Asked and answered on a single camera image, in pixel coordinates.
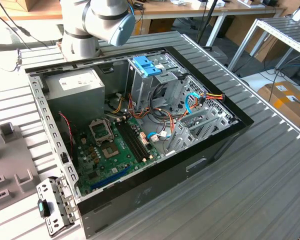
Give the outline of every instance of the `aluminum extrusion table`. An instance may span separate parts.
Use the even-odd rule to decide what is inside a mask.
[[[268,35],[272,35],[290,46],[290,49],[277,64],[277,68],[279,68],[282,65],[282,63],[286,60],[289,54],[293,51],[293,49],[300,53],[300,23],[295,22],[290,17],[256,19],[253,25],[251,26],[249,32],[247,33],[246,37],[244,38],[241,46],[234,55],[231,63],[229,64],[228,69],[230,71],[232,71],[236,66],[239,58],[246,49],[250,39],[253,37],[258,27],[263,29],[264,32],[258,40],[258,42],[256,43],[253,50],[251,51],[251,56],[255,55],[255,53],[259,50],[260,46],[262,45],[262,43]]]
[[[104,229],[98,240],[293,240],[300,235],[300,130],[186,35],[132,37],[106,55],[175,47],[255,121],[220,160]],[[63,62],[57,48],[22,51],[23,64]],[[26,77],[0,85],[0,124],[22,129],[40,179],[58,175]],[[0,211],[0,240],[49,239],[36,194]],[[85,239],[79,224],[57,240]]]

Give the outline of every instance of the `black latch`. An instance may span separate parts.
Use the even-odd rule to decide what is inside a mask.
[[[39,208],[39,211],[40,211],[40,216],[42,218],[46,218],[46,217],[49,217],[51,215],[47,200],[42,201],[41,199],[39,199],[38,200],[38,208]]]

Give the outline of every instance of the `yellow wire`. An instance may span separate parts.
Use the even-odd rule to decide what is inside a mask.
[[[121,103],[122,103],[122,98],[120,98],[118,108],[112,112],[113,114],[116,114],[116,113],[118,113],[120,111],[120,109],[121,109]]]
[[[207,93],[207,95],[209,96],[214,96],[214,97],[222,97],[222,94],[211,94],[211,93]]]

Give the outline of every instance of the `wooden table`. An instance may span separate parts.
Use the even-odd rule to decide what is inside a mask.
[[[194,9],[191,7],[190,3],[185,6],[177,6],[172,4],[169,0],[165,2],[149,1],[144,3],[144,13],[143,13],[143,24],[142,24],[142,34],[147,34],[150,27],[150,21],[152,19],[168,19],[168,18],[186,18],[186,17],[201,17],[204,8]],[[225,7],[215,8],[212,16],[217,16],[217,20],[214,24],[211,35],[208,39],[207,46],[212,46],[217,34],[224,22],[226,16],[228,15],[256,15],[256,14],[274,14],[275,17],[281,15],[285,10],[284,7],[271,7],[253,9],[244,6],[243,4],[237,2],[236,0],[231,0],[230,3],[226,3]],[[56,23],[61,23],[62,13],[61,6],[58,0],[40,0],[30,12],[23,12],[17,10],[7,9],[8,14],[13,20],[53,20]],[[141,12],[135,11],[135,18],[137,20],[141,17]],[[0,9],[0,16],[4,19],[5,14]],[[136,24],[136,29],[141,27],[142,21]]]

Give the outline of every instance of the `table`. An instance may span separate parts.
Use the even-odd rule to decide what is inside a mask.
[[[201,17],[204,12],[204,8],[193,9],[190,3],[185,6],[177,6],[170,1],[156,2],[149,1],[144,3],[144,25],[145,28],[141,33],[147,34],[149,31],[151,19],[168,19],[168,18],[186,18],[186,17]],[[236,0],[226,3],[225,7],[216,7],[212,16],[217,16],[217,20],[214,24],[213,30],[207,41],[207,46],[212,46],[217,34],[228,15],[256,15],[256,14],[274,14],[275,17],[281,15],[285,10],[285,7],[272,7],[255,9],[248,8]],[[40,0],[30,12],[16,11],[7,9],[8,14],[13,20],[51,20],[56,24],[61,24],[62,13],[61,6],[58,0]],[[135,11],[136,19],[141,17],[139,11]],[[5,14],[0,9],[0,16],[5,17]]]
[[[100,42],[105,55],[153,46],[175,47],[255,123],[217,162],[93,239],[297,239],[300,130],[184,34],[133,36],[122,47]],[[23,64],[33,67],[64,61],[55,47],[23,50],[22,57]],[[27,81],[22,74],[18,81],[12,75],[0,74],[0,124],[11,121],[21,127],[41,180],[57,175]],[[34,194],[0,211],[0,239],[49,239],[37,200]],[[76,224],[57,239],[83,240],[84,232]]]
[[[257,28],[261,28],[264,30],[262,36],[258,40],[257,44],[251,51],[250,55],[254,56],[254,54],[258,51],[264,40],[268,37],[268,35],[272,35],[276,37],[278,40],[281,40],[285,44],[290,46],[290,49],[283,56],[283,58],[276,65],[276,68],[279,68],[283,62],[287,59],[289,54],[294,50],[300,53],[300,23],[295,22],[290,17],[274,17],[274,18],[261,18],[256,19],[251,26],[249,32],[244,38],[241,46],[237,50],[234,55],[231,63],[229,64],[228,69],[231,71],[237,64],[239,58],[244,52],[249,40],[252,38]]]

